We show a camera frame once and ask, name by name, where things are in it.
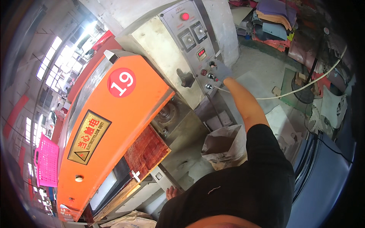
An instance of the purple fabric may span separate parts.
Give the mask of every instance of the purple fabric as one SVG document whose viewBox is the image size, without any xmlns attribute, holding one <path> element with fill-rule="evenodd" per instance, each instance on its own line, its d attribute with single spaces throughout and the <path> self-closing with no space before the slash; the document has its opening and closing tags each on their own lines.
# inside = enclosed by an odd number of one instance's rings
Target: purple fabric
<svg viewBox="0 0 365 228">
<path fill-rule="evenodd" d="M 291 26 L 294 26 L 296 20 L 296 11 L 294 8 L 278 0 L 261 0 L 257 4 L 257 9 L 266 15 L 281 15 L 286 17 Z"/>
</svg>

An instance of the number 19 sticker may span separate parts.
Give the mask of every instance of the number 19 sticker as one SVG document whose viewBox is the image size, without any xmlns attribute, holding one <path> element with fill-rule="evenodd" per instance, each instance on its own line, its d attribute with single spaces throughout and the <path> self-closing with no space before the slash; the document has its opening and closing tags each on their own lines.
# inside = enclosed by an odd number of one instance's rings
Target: number 19 sticker
<svg viewBox="0 0 365 228">
<path fill-rule="evenodd" d="M 128 68 L 114 70 L 108 78 L 108 90 L 115 97 L 126 97 L 136 87 L 136 76 Z"/>
</svg>

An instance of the black knob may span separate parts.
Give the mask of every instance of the black knob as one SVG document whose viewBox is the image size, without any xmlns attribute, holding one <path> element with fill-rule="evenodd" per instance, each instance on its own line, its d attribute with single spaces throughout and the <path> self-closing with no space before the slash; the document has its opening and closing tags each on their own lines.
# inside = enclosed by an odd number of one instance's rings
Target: black knob
<svg viewBox="0 0 365 228">
<path fill-rule="evenodd" d="M 207 75 L 207 77 L 208 77 L 209 79 L 214 79 L 214 75 L 213 75 L 212 73 L 209 73 L 209 74 Z"/>
<path fill-rule="evenodd" d="M 195 78 L 194 78 L 193 74 L 192 73 L 184 74 L 182 72 L 182 70 L 180 70 L 179 68 L 176 69 L 176 73 L 181 79 L 181 86 L 191 88 L 191 86 L 195 82 Z"/>
</svg>

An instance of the warning label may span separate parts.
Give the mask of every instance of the warning label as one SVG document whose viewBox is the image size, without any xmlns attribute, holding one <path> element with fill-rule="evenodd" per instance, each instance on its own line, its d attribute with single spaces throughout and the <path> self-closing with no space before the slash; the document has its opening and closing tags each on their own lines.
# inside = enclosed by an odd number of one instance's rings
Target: warning label
<svg viewBox="0 0 365 228">
<path fill-rule="evenodd" d="M 87 165 L 111 123 L 111 121 L 88 110 L 73 139 L 67 159 Z"/>
</svg>

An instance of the digital counter display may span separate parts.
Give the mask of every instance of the digital counter display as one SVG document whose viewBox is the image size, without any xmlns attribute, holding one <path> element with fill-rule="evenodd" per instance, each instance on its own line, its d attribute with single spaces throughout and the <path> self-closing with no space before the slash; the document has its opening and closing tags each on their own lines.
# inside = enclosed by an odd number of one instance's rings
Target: digital counter display
<svg viewBox="0 0 365 228">
<path fill-rule="evenodd" d="M 198 56 L 202 56 L 203 54 L 205 53 L 205 49 L 201 50 L 199 53 L 198 53 Z"/>
<path fill-rule="evenodd" d="M 207 54 L 205 52 L 205 49 L 203 48 L 200 52 L 196 54 L 200 61 L 202 61 L 205 57 L 207 57 Z"/>
</svg>

